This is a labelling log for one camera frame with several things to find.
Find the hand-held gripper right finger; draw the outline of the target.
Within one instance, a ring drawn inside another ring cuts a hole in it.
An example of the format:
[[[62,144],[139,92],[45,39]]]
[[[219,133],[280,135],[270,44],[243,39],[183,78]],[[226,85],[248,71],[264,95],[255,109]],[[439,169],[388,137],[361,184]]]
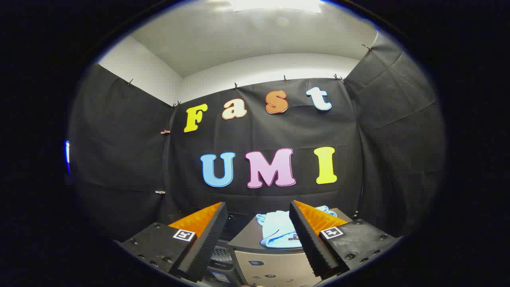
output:
[[[321,279],[363,268],[401,239],[366,220],[348,222],[299,201],[291,201],[288,212],[308,262]]]

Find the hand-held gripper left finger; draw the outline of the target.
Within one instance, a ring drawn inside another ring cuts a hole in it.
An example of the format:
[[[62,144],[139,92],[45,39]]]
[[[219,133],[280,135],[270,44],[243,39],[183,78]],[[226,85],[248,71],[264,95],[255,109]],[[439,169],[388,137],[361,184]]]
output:
[[[226,203],[219,202],[172,224],[149,224],[120,247],[160,273],[198,282],[204,277],[227,217]]]

